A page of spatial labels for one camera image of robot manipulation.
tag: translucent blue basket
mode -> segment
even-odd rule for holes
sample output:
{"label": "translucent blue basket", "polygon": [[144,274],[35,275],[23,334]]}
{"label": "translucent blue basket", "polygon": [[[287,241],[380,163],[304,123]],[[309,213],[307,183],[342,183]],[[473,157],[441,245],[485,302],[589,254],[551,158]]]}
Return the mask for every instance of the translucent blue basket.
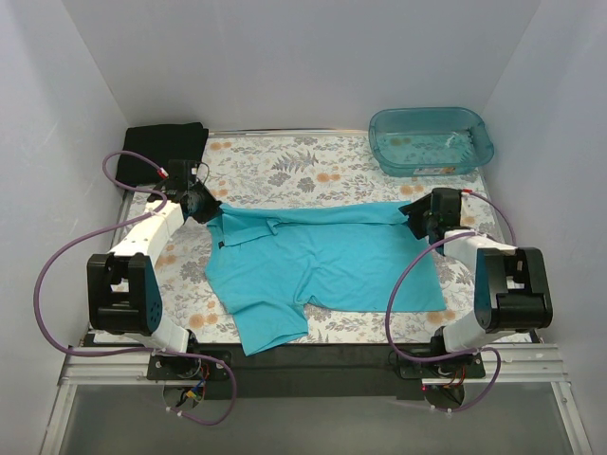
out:
{"label": "translucent blue basket", "polygon": [[494,154],[485,123],[463,107],[378,112],[369,142],[379,167],[394,177],[471,173]]}

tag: turquoise cloth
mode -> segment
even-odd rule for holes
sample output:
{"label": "turquoise cloth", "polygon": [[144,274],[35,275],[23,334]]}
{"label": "turquoise cloth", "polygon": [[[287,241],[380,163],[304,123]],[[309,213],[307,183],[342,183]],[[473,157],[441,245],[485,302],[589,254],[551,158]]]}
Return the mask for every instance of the turquoise cloth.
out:
{"label": "turquoise cloth", "polygon": [[[259,353],[307,335],[304,306],[386,311],[405,267],[427,246],[398,211],[405,202],[332,209],[235,209],[207,223],[206,275],[234,315],[243,349]],[[440,311],[430,256],[402,284],[393,311]]]}

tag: black fabric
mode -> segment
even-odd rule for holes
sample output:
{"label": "black fabric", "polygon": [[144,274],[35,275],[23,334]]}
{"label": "black fabric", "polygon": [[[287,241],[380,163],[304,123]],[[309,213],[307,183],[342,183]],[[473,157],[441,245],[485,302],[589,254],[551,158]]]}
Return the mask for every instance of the black fabric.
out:
{"label": "black fabric", "polygon": [[[138,126],[126,130],[123,150],[137,152],[167,169],[169,159],[200,160],[209,138],[202,123]],[[138,159],[121,155],[116,179],[127,185],[149,185],[160,181],[156,170]]]}

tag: teal plastic bin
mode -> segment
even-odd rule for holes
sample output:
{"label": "teal plastic bin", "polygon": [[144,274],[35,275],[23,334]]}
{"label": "teal plastic bin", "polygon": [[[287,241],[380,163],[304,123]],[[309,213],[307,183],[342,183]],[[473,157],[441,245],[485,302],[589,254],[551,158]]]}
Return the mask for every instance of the teal plastic bin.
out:
{"label": "teal plastic bin", "polygon": [[471,173],[494,153],[483,120],[463,107],[378,112],[369,142],[379,167],[394,177]]}

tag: gray wall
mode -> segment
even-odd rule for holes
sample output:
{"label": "gray wall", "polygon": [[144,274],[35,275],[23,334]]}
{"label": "gray wall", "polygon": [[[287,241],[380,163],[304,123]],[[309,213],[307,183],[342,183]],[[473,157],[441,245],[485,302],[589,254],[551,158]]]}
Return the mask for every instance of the gray wall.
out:
{"label": "gray wall", "polygon": [[480,111],[539,0],[64,0],[132,124],[366,129]]}
{"label": "gray wall", "polygon": [[[60,0],[0,0],[0,453],[37,453],[64,356],[40,335],[32,289],[67,240],[116,218],[101,158],[126,121]],[[85,264],[108,238],[57,262],[44,315],[63,342],[86,327]]]}
{"label": "gray wall", "polygon": [[492,196],[543,250],[559,343],[596,453],[607,453],[607,4],[543,1],[483,116]]}

